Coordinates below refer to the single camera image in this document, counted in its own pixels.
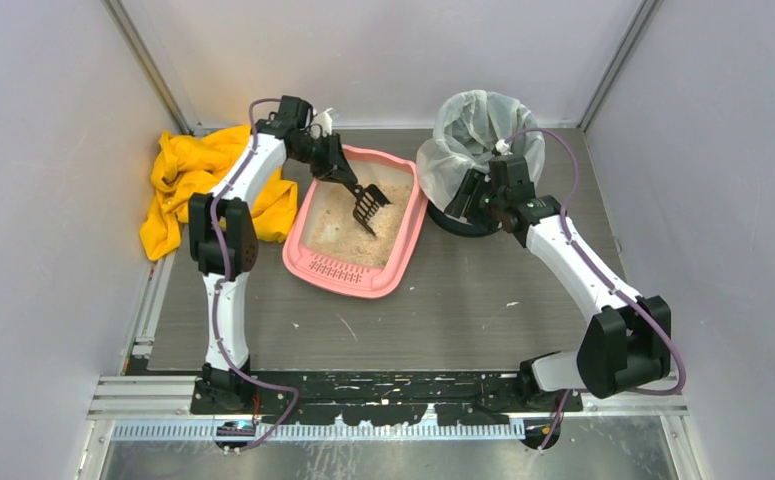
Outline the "black litter scoop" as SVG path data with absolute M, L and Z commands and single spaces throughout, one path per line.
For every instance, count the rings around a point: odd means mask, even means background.
M 360 184 L 343 183 L 343 186 L 355 198 L 352 216 L 354 220 L 371 236 L 376 236 L 375 231 L 370 225 L 370 221 L 378 211 L 391 201 L 383 191 L 375 184 L 362 186 Z

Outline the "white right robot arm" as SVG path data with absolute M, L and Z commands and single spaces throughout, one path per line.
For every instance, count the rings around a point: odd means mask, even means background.
M 495 162 L 489 174 L 470 169 L 445 208 L 472 225 L 500 227 L 540 259 L 572 297 L 586 321 L 575 350 L 553 352 L 520 364 L 524 396 L 562 390 L 597 398 L 655 389 L 672 367 L 671 311 L 660 296 L 644 297 L 598 257 L 552 196 L 539 196 L 523 168 Z

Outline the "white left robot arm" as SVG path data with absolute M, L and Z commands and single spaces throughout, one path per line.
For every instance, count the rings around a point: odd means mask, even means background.
M 206 288 L 209 329 L 190 407 L 194 414 L 247 412 L 267 386 L 249 373 L 246 294 L 259 253 L 251 209 L 271 175 L 287 160 L 298 161 L 314 179 L 352 195 L 354 219 L 367 222 L 375 211 L 328 121 L 318 122 L 312 104 L 300 97 L 273 102 L 277 107 L 267 117 L 249 119 L 247 144 L 230 171 L 188 201 L 188 246 Z

